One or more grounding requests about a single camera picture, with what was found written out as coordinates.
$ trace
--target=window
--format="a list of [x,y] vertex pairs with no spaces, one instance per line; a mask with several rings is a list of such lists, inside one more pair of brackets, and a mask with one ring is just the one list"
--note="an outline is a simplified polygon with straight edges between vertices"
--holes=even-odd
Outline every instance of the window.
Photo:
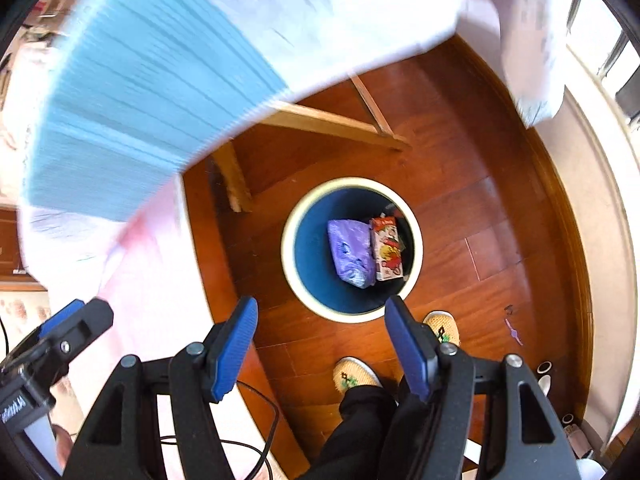
[[640,124],[640,70],[634,74],[640,67],[640,56],[602,0],[571,0],[567,44],[601,80],[605,92],[618,102],[635,130]]

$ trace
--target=white wall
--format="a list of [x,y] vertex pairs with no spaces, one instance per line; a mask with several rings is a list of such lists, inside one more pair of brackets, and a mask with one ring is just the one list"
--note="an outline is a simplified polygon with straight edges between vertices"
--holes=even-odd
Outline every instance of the white wall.
[[[491,1],[468,0],[457,33],[504,80],[500,27]],[[624,427],[640,394],[640,374],[635,370],[640,348],[638,258],[633,245],[640,226],[640,174],[622,125],[569,51],[566,67],[568,88],[562,107],[536,129],[574,209],[587,262],[594,341],[583,430],[597,450]],[[598,123],[597,132],[590,121]]]

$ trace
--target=black pants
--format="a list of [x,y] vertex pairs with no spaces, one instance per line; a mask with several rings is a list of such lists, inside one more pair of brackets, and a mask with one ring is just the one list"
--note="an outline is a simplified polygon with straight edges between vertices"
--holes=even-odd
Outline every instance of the black pants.
[[430,409],[400,386],[400,402],[383,388],[356,386],[340,403],[342,422],[298,480],[403,480],[424,437]]

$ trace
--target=shoe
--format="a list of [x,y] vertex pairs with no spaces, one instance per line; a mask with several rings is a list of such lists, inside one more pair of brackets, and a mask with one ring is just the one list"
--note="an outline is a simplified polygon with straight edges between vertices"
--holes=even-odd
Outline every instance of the shoe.
[[382,387],[376,373],[355,357],[343,357],[335,364],[334,383],[342,394],[355,386]]
[[429,325],[441,343],[453,343],[460,346],[460,332],[458,332],[456,321],[449,312],[434,310],[428,313],[422,322]]
[[548,396],[549,390],[551,389],[551,376],[543,375],[542,377],[540,377],[540,379],[538,380],[538,386],[540,386],[540,389],[542,390],[542,393],[545,394],[545,397]]

